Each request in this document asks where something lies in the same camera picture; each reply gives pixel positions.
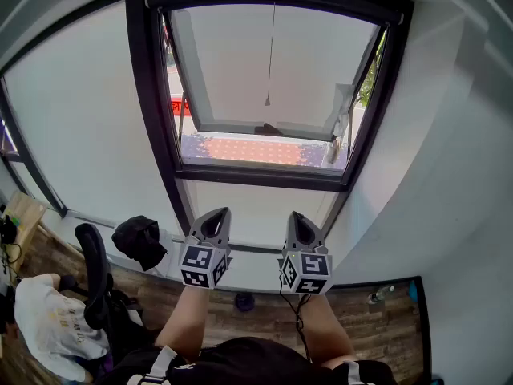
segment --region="black object on floor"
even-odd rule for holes
[[[16,234],[18,229],[14,222],[6,215],[5,218],[0,219],[0,237],[2,244],[12,244],[16,241]]]
[[[237,294],[235,296],[235,307],[240,312],[249,312],[255,307],[255,298],[249,293]]]

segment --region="black bag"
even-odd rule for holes
[[[16,241],[17,233],[18,229],[8,215],[5,218],[0,218],[0,241],[2,244],[12,244]]]
[[[144,271],[158,265],[167,253],[159,244],[159,223],[143,215],[130,218],[112,234],[118,251],[140,262]]]
[[[111,290],[107,299],[109,308],[107,334],[111,344],[114,364],[119,363],[130,352],[153,345],[153,336],[144,327],[130,319],[128,310],[142,309],[134,298],[119,290]]]

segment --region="hanging cord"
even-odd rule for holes
[[[271,52],[269,53],[269,74],[267,77],[267,99],[265,99],[266,106],[271,105],[271,100],[269,99],[269,93],[271,92],[271,62],[273,61],[274,14],[275,13],[276,13],[276,3],[273,3],[273,32],[271,33]]]
[[[303,323],[303,318],[301,317],[300,311],[301,307],[306,304],[310,300],[310,295],[303,295],[301,299],[299,300],[299,304],[297,304],[297,310],[294,308],[292,303],[281,293],[281,290],[283,289],[283,280],[281,277],[283,276],[283,271],[280,273],[280,296],[289,304],[290,308],[292,309],[293,313],[296,315],[296,330],[299,334],[299,337],[301,338],[301,341],[303,342],[303,345],[305,346],[305,353],[306,353],[306,359],[309,362],[312,362],[312,359],[310,358],[310,353],[308,351],[308,346],[306,345],[306,339],[305,334],[303,334],[303,327],[305,324]]]
[[[7,245],[17,245],[19,247],[19,255],[13,261],[9,260],[9,254],[7,253],[7,247],[6,247]],[[2,239],[1,238],[0,238],[0,246],[2,247],[2,267],[3,267],[3,273],[5,275],[7,275],[7,268],[9,268],[12,272],[14,272],[16,274],[16,278],[20,278],[18,273],[14,270],[14,268],[11,265],[14,264],[22,256],[22,247],[20,247],[19,244],[2,244]]]

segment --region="electronic device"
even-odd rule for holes
[[[290,214],[281,254],[281,281],[291,292],[319,295],[331,287],[333,259],[322,231],[304,215]]]
[[[2,244],[12,244],[16,240],[17,232],[16,224],[8,215],[5,218],[0,218],[0,242]]]
[[[228,270],[232,213],[214,209],[194,221],[180,249],[180,272],[186,286],[213,290]]]

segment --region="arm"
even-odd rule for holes
[[[324,295],[313,295],[301,308],[303,333],[313,363],[334,369],[356,360],[349,336]]]
[[[195,361],[203,343],[209,296],[210,290],[185,286],[155,345],[167,345],[187,361]]]
[[[23,281],[37,282],[38,284],[42,284],[44,286],[53,286],[56,290],[59,287],[61,282],[61,277],[57,274],[41,274],[32,278],[24,278]]]
[[[93,375],[91,375],[88,371],[86,371],[86,379],[83,382],[85,382],[85,383],[92,383],[93,379],[94,379]]]

